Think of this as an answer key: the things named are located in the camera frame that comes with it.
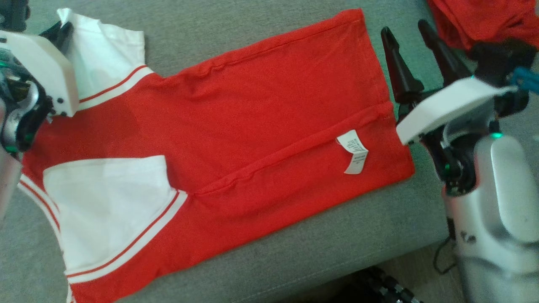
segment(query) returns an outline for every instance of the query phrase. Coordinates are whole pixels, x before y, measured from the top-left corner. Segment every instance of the white stripe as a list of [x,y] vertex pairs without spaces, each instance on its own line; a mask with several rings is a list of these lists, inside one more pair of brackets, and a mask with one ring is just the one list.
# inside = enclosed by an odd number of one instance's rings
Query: white stripe
[[130,90],[137,82],[139,82],[142,78],[145,76],[152,74],[154,71],[152,71],[148,66],[145,66],[141,68],[140,70],[136,71],[131,78],[129,78],[126,82],[124,82],[122,85],[102,94],[99,95],[93,99],[90,99],[88,101],[81,102],[79,104],[79,111],[83,109],[88,109],[91,107],[94,107],[96,105],[99,105],[107,100],[110,100],[114,97],[118,97],[119,95],[125,93],[126,91]]
[[30,178],[28,178],[25,175],[22,175],[20,177],[20,180],[26,183],[31,189],[33,189],[42,199],[45,201],[45,203],[49,206],[49,208],[52,211],[52,214],[55,216],[56,220],[60,217],[60,211],[58,210],[58,207],[56,204],[52,202],[52,200],[49,198],[49,196],[39,188]]
[[22,185],[20,183],[17,186],[19,187],[20,190],[22,190],[25,194],[27,194],[37,204],[37,206],[39,206],[39,208],[41,208],[41,210],[45,214],[45,217],[47,217],[47,220],[51,224],[52,230],[54,231],[54,235],[56,236],[56,239],[58,240],[58,244],[60,245],[60,249],[62,249],[62,244],[61,244],[61,240],[60,240],[61,239],[60,238],[60,231],[58,230],[58,227],[56,226],[56,223],[54,222],[54,219],[52,218],[51,214],[49,213],[49,210],[43,205],[43,202],[36,195],[34,195],[33,192],[31,192],[28,188],[26,188],[26,186],[24,186],[24,185]]
[[[183,205],[186,199],[187,199],[187,193],[183,191],[179,191],[178,197],[173,202],[169,210],[163,215],[163,217],[161,217],[157,222],[155,222],[155,224],[140,239],[138,239],[138,241],[128,251],[122,254],[118,259],[114,260],[112,263],[110,263],[106,267],[101,268],[97,271],[67,278],[67,281],[70,284],[87,282],[87,281],[91,281],[91,280],[103,277],[113,272],[114,270],[118,269],[125,262],[129,261],[133,256],[135,256],[139,251],[141,251],[141,249],[143,249],[170,222],[170,220],[172,220],[172,218],[178,212],[179,208]],[[101,265],[92,266],[92,268],[100,267],[103,264],[110,262],[110,260],[114,259],[115,257],[116,256],[109,258],[108,260],[102,262]],[[68,276],[70,274],[76,274],[77,272],[83,272],[87,270],[91,270],[91,268],[86,269],[86,270],[78,269],[76,272],[66,271],[65,274]]]
[[71,291],[71,286],[67,285],[67,299],[66,303],[73,303],[75,300],[73,299],[73,292]]

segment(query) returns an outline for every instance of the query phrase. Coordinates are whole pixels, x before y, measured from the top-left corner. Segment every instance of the care label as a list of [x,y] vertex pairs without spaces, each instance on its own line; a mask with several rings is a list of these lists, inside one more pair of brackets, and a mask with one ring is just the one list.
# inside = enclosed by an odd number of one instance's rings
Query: care label
[[344,173],[350,175],[357,175],[361,173],[369,151],[361,143],[360,138],[357,136],[356,130],[352,129],[346,134],[337,137],[337,142],[339,142],[339,144],[342,145],[342,147],[344,147],[344,149],[346,149],[348,152],[352,153],[352,160]]

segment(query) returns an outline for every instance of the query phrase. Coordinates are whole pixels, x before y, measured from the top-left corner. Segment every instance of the red and white polo shirt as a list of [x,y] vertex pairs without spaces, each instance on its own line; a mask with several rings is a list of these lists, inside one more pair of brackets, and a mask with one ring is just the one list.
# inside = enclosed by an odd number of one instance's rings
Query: red and white polo shirt
[[58,237],[68,301],[113,302],[414,172],[361,10],[168,78],[142,32],[58,13],[80,109],[43,125],[20,187]]

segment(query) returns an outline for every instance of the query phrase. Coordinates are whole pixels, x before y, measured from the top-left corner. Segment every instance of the screw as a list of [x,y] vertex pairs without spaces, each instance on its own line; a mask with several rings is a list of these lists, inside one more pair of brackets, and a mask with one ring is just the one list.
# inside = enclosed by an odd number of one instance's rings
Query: screw
[[460,232],[460,237],[464,240],[466,243],[474,244],[476,242],[474,235],[468,235],[465,231]]

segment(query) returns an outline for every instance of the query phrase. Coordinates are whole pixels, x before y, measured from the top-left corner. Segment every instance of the red stripe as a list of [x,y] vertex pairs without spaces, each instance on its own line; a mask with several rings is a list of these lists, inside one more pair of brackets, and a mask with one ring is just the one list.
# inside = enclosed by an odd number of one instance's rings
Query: red stripe
[[58,205],[56,205],[56,203],[54,201],[51,201],[51,202],[54,205],[54,208],[56,208],[56,210],[60,211],[60,208],[58,207]]
[[84,98],[84,99],[81,99],[80,102],[88,101],[88,100],[97,98],[97,97],[103,95],[103,94],[106,93],[106,92],[110,92],[111,90],[113,90],[113,89],[119,87],[120,85],[124,84],[125,82],[127,82],[127,80],[129,80],[129,79],[130,79],[136,72],[138,72],[140,69],[145,68],[145,67],[146,67],[146,65],[141,65],[141,66],[135,68],[135,70],[132,71],[131,74],[129,74],[129,75],[128,75],[125,79],[123,79],[120,83],[118,83],[118,84],[116,84],[116,85],[114,85],[114,86],[111,86],[111,87],[105,89],[104,91],[101,91],[101,92],[99,92],[99,93],[97,93],[97,94],[95,94],[95,95],[92,95],[92,96],[90,96],[90,97],[86,97],[86,98]]
[[87,270],[87,271],[83,271],[83,272],[78,272],[78,273],[73,273],[73,274],[68,274],[66,275],[66,277],[68,278],[71,278],[71,277],[76,277],[76,276],[80,276],[82,274],[87,274],[87,273],[91,273],[91,272],[95,272],[95,271],[98,271],[104,267],[107,267],[108,265],[110,265],[112,262],[118,260],[118,258],[120,258],[124,253],[126,253],[131,247],[133,247],[133,245],[135,245],[135,243],[142,237],[144,236],[144,234],[146,232],[148,232],[148,230],[155,225],[155,223],[157,221],[159,221],[159,219],[161,219],[166,213],[167,211],[172,207],[172,205],[174,204],[174,202],[176,201],[176,199],[178,198],[178,195],[179,195],[179,191],[176,192],[176,196],[174,196],[174,198],[172,199],[172,201],[170,202],[170,204],[167,206],[167,208],[159,215],[159,217],[157,217],[150,225],[148,225],[148,227],[146,227],[146,229],[144,229],[140,235],[138,237],[136,237],[135,240],[133,240],[133,242],[131,242],[131,244],[129,246],[126,247],[126,249],[124,249],[122,252],[120,252],[116,257],[114,257],[112,260],[110,260],[109,262],[106,262],[105,264],[99,266],[99,267],[96,267],[94,269],[91,269],[91,270]]
[[51,215],[52,217],[52,220],[54,221],[54,223],[56,224],[56,227],[58,228],[58,230],[60,230],[60,224],[58,223],[58,220],[56,220],[56,217],[54,216],[54,214],[52,213],[52,210],[51,210],[51,207],[47,204],[47,202],[45,202],[45,199],[43,199],[41,197],[40,194],[38,194],[35,190],[33,190],[28,184],[26,184],[24,181],[20,181],[20,183],[26,187],[27,190],[29,190],[31,193],[33,193],[40,201],[41,203],[45,206],[45,208],[47,208],[47,210],[49,211],[49,214]]

